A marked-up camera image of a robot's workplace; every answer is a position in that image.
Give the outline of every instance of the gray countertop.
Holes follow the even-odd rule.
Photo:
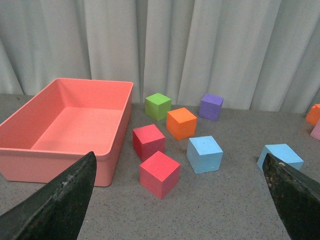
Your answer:
[[[30,96],[0,94],[0,122]],[[95,187],[79,240],[289,240],[270,196],[258,157],[268,144],[288,144],[303,160],[301,172],[320,182],[320,142],[304,114],[223,108],[218,121],[198,118],[195,137],[213,136],[223,150],[220,169],[195,174],[188,139],[177,141],[133,104],[117,168],[109,187]],[[187,106],[198,115],[199,107]],[[139,184],[139,157],[132,130],[155,124],[166,137],[165,153],[181,164],[178,184],[162,200]],[[42,187],[9,182],[0,174],[0,215]]]

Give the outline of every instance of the toy block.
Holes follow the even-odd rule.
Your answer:
[[[201,100],[199,117],[217,121],[223,102],[223,97],[207,93]]]
[[[163,199],[178,183],[180,163],[157,151],[140,164],[140,184]]]
[[[191,137],[196,132],[197,117],[185,107],[168,111],[166,129],[176,140]]]
[[[311,107],[309,113],[306,115],[305,120],[313,126],[317,124],[320,119],[320,104],[315,104]]]
[[[320,140],[320,120],[317,122],[317,124],[313,128],[312,132],[310,133],[310,136]]]
[[[171,98],[161,93],[156,93],[145,98],[144,113],[156,121],[165,119],[170,110]]]
[[[142,162],[157,151],[165,152],[166,137],[154,124],[133,129],[132,138],[133,149]]]
[[[278,159],[282,160],[283,162],[297,170],[300,170],[300,168],[304,164],[304,161],[287,144],[265,145],[258,159],[258,162],[256,163],[262,172],[262,166],[267,154],[274,155]]]
[[[196,174],[217,171],[223,151],[212,136],[189,138],[186,157]]]

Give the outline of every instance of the light blue cube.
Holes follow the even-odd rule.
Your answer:
[[[217,171],[220,167],[222,149],[212,136],[189,138],[186,157],[194,172],[202,174]]]
[[[262,166],[267,154],[274,155],[297,170],[300,170],[302,164],[304,164],[304,161],[287,144],[265,145],[256,163],[261,171],[263,171]]]

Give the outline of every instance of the white curtain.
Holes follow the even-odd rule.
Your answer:
[[[305,113],[320,103],[319,0],[1,0],[0,93],[56,78],[130,81],[198,106]]]

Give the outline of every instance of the pink cube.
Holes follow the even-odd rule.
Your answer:
[[[155,152],[165,152],[166,137],[157,128],[151,124],[133,129],[133,148],[144,162],[151,157]]]
[[[312,132],[310,133],[310,136],[320,140],[320,120],[316,123],[315,127],[313,128]]]
[[[163,199],[178,183],[180,163],[157,151],[140,164],[140,184]]]

